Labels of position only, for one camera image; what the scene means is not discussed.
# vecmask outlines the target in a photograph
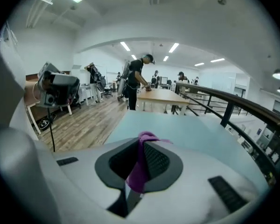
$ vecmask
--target purple cloth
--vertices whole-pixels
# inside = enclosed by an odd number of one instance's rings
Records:
[[[132,169],[130,175],[126,179],[127,185],[135,192],[142,193],[145,183],[148,181],[148,173],[146,171],[146,160],[144,155],[145,141],[164,141],[171,143],[169,140],[160,140],[153,133],[143,131],[138,135],[138,160]]]

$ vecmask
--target black slot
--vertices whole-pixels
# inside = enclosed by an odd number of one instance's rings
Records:
[[[235,212],[247,204],[247,201],[223,177],[213,177],[208,179],[208,181],[230,213]]]
[[[70,158],[66,158],[66,159],[57,160],[56,162],[58,163],[59,166],[63,166],[63,165],[70,164],[72,162],[77,162],[77,161],[78,161],[78,159],[76,157],[70,157]]]

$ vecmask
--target man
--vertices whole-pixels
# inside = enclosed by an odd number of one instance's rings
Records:
[[[101,103],[102,99],[101,99],[101,93],[99,92],[98,89],[98,69],[95,67],[95,65],[92,63],[90,63],[88,66],[84,67],[85,70],[87,70],[90,73],[90,90],[91,90],[91,95],[93,95],[93,98],[95,98],[95,96],[98,98],[98,101],[94,101],[91,105],[96,105],[97,102]]]
[[[156,70],[154,72],[154,75],[151,79],[151,84],[154,84],[154,87],[157,89],[158,88],[158,85],[159,85],[159,80],[160,80],[160,77],[159,77],[159,72]]]
[[[120,75],[120,72],[118,72],[118,74],[116,76],[117,92],[118,92],[118,87],[119,87],[120,79],[121,79],[121,75]]]
[[[196,77],[196,79],[194,80],[194,85],[198,85],[198,80],[199,80],[199,78]]]
[[[151,90],[150,86],[147,84],[146,80],[142,76],[143,64],[149,64],[154,61],[152,55],[147,54],[139,60],[132,61],[129,66],[129,76],[127,80],[126,90],[129,96],[129,108],[130,110],[136,110],[137,102],[137,87],[142,83],[146,90]]]
[[[182,71],[178,73],[178,80],[180,82],[183,82],[183,83],[187,84],[188,80],[186,78],[187,77],[185,76],[185,74]],[[182,93],[182,94],[185,94],[186,93],[186,87],[180,86],[179,87],[179,92]]]

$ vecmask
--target computer screen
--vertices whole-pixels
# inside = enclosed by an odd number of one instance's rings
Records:
[[[167,84],[168,77],[161,77],[161,84]]]

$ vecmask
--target office chair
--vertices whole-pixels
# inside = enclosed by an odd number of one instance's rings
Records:
[[[104,87],[104,92],[101,94],[102,96],[104,95],[105,97],[107,97],[108,95],[112,96],[112,90],[113,88],[110,88],[110,86],[107,86],[106,84],[106,80],[105,80],[105,77],[101,77],[100,79],[101,83],[102,83],[102,86]]]

